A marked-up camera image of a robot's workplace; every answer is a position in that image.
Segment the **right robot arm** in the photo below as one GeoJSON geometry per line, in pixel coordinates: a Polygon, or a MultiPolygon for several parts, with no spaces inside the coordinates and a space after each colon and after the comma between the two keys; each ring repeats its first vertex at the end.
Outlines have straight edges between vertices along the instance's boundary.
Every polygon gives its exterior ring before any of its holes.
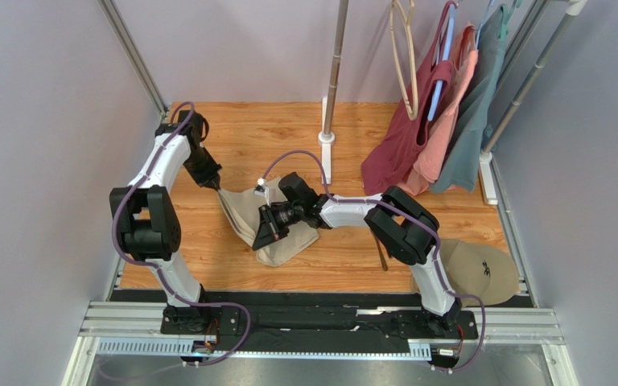
{"type": "Polygon", "coordinates": [[[439,222],[413,197],[396,186],[366,197],[318,194],[296,173],[278,187],[285,199],[258,208],[253,250],[286,238],[299,222],[323,229],[368,228],[390,256],[409,267],[426,316],[444,330],[455,326],[461,302],[440,261],[439,222]]]}

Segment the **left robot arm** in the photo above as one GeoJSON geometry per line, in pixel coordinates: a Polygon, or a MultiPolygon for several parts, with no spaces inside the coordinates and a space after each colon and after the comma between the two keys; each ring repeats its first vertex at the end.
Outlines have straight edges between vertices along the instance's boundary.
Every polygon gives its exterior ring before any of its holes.
{"type": "Polygon", "coordinates": [[[112,242],[126,262],[148,268],[167,296],[166,323],[202,331],[212,322],[203,286],[179,251],[182,230],[170,192],[181,169],[199,187],[220,190],[221,165],[203,146],[208,121],[191,102],[155,131],[148,159],[127,186],[109,194],[112,242]]]}

